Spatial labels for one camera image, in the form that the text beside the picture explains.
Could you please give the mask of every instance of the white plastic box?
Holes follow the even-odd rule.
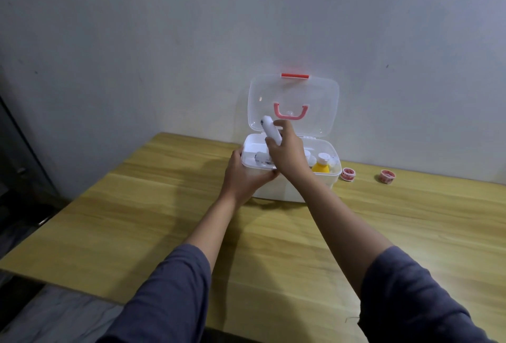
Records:
[[[269,115],[273,120],[290,119],[295,133],[302,138],[304,148],[313,156],[327,153],[332,157],[330,173],[315,173],[327,186],[332,187],[341,174],[341,162],[332,144],[317,137],[330,133],[338,99],[339,85],[331,79],[293,74],[260,75],[254,78],[248,98],[248,121],[257,132],[247,136],[242,153],[242,163],[248,173],[261,174],[272,168],[260,166],[255,161],[257,152],[269,152],[260,124],[262,117]],[[283,175],[258,189],[253,196],[290,202],[304,201]]]

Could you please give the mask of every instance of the handle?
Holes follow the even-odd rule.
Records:
[[[282,113],[279,112],[279,103],[277,103],[277,102],[274,103],[274,113],[280,119],[288,119],[288,120],[299,120],[299,119],[302,119],[306,115],[306,113],[308,111],[308,108],[309,108],[308,104],[303,104],[302,105],[302,112],[300,113],[300,115],[298,117],[293,117],[293,116],[290,116],[290,115],[282,115]]]
[[[309,79],[309,75],[304,74],[288,74],[288,73],[281,73],[282,78],[301,78],[301,79]]]

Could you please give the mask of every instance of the white wall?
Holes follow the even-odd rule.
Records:
[[[242,142],[250,79],[280,71],[338,81],[342,159],[506,182],[505,18],[506,0],[0,0],[0,93],[68,197],[158,131]]]

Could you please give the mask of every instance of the transparent lid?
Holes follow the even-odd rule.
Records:
[[[285,74],[260,75],[251,80],[248,122],[262,131],[260,120],[289,119],[300,136],[326,136],[338,110],[339,85],[332,79]]]

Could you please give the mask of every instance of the wooden table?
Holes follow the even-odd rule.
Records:
[[[233,144],[161,133],[11,251],[0,268],[125,303],[216,198]],[[345,163],[334,190],[506,337],[506,187]],[[259,341],[366,341],[359,301],[303,204],[252,199],[232,220],[207,326]]]

